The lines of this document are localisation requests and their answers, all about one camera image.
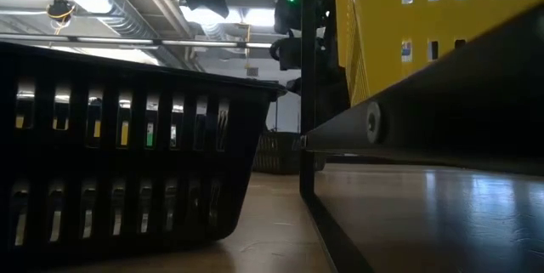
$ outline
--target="floor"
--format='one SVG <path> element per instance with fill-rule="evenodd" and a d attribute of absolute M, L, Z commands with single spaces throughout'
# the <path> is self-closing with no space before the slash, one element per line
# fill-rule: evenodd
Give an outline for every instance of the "floor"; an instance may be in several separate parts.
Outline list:
<path fill-rule="evenodd" d="M 382 272 L 544 272 L 544 179 L 327 164 L 315 191 Z"/>
<path fill-rule="evenodd" d="M 55 272 L 330 272 L 298 194 L 298 176 L 252 175 L 236 231 L 191 252 L 168 253 Z"/>

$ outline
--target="black plastic basket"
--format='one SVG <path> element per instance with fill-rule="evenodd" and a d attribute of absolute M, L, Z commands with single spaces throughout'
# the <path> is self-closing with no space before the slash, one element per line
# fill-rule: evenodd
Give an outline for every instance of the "black plastic basket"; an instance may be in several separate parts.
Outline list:
<path fill-rule="evenodd" d="M 9 43 L 0 57 L 0 254 L 15 268 L 235 229 L 281 86 Z"/>
<path fill-rule="evenodd" d="M 315 171 L 323 170 L 326 157 L 315 156 Z M 265 132 L 258 142 L 253 171 L 272 174 L 300 173 L 300 134 Z"/>

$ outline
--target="black metal frame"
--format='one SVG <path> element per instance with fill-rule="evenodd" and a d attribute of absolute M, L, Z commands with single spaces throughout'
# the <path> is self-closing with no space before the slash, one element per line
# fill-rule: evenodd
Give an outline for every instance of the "black metal frame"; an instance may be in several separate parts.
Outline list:
<path fill-rule="evenodd" d="M 335 271 L 372 269 L 314 192 L 314 151 L 543 174 L 544 3 L 318 128 L 314 7 L 303 0 L 300 193 Z"/>

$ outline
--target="ceiling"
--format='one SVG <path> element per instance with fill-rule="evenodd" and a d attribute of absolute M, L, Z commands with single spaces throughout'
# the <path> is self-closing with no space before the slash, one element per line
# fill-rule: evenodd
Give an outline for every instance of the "ceiling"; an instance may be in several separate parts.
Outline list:
<path fill-rule="evenodd" d="M 45 14 L 16 14 L 16 9 L 27 11 L 44 11 L 53 0 L 0 0 L 0 13 L 4 9 L 12 10 L 10 14 L 0 14 L 0 32 L 20 32 L 30 34 L 49 34 L 55 33 L 55 23 Z M 179 4 L 179 0 L 170 0 L 170 2 Z M 272 15 L 275 0 L 226 0 L 230 8 L 239 9 L 242 13 L 247 13 L 248 9 L 269 9 L 264 11 Z M 160 38 L 183 39 L 187 36 L 176 31 L 176 28 L 169 22 L 164 13 L 159 9 L 153 0 L 127 0 L 128 6 L 133 6 L 146 23 L 158 34 Z M 84 10 L 78 9 L 76 15 L 71 19 L 70 24 L 61 30 L 62 35 L 72 36 L 93 36 L 93 37 L 118 37 L 110 27 L 103 24 L 100 20 L 86 17 Z M 247 26 L 237 24 L 225 24 L 225 32 L 234 39 L 246 40 Z M 198 23 L 189 22 L 190 32 L 197 39 L 206 38 Z M 273 26 L 251 26 L 250 41 L 256 43 L 272 43 L 282 38 L 274 34 Z M 96 48 L 66 48 L 78 53 L 99 54 L 105 57 L 117 57 L 129 60 L 136 60 L 147 63 L 154 63 L 149 55 L 138 50 L 110 49 L 110 51 L 98 51 Z M 169 48 L 174 56 L 182 60 L 186 54 L 184 48 Z M 194 61 L 209 73 L 223 74 L 233 77 L 245 77 L 247 70 L 245 65 L 249 62 L 252 67 L 259 68 L 259 77 L 263 80 L 276 80 L 282 83 L 293 78 L 300 77 L 300 71 L 280 71 L 277 62 L 269 57 L 268 50 L 251 50 L 249 59 L 245 54 L 231 53 L 221 48 L 198 48 L 194 54 Z"/>

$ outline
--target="ductwork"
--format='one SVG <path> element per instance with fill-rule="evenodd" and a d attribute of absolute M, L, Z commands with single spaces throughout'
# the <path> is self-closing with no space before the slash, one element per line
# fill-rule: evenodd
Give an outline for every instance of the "ductwork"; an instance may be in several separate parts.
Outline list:
<path fill-rule="evenodd" d="M 78 6 L 94 14 L 111 14 L 116 18 L 99 18 L 121 37 L 129 38 L 157 38 L 157 34 L 145 22 L 139 12 L 128 0 L 74 0 Z M 182 64 L 170 51 L 164 47 L 145 51 L 157 58 L 164 65 L 176 68 L 191 69 Z"/>
<path fill-rule="evenodd" d="M 241 38 L 231 36 L 227 34 L 224 31 L 223 25 L 219 23 L 212 23 L 212 24 L 201 24 L 202 31 L 204 32 L 204 35 L 208 37 L 208 39 L 213 41 L 220 41 L 220 42 L 237 42 L 241 41 Z M 246 52 L 243 48 L 224 48 L 225 50 L 236 53 L 236 54 L 244 54 Z"/>

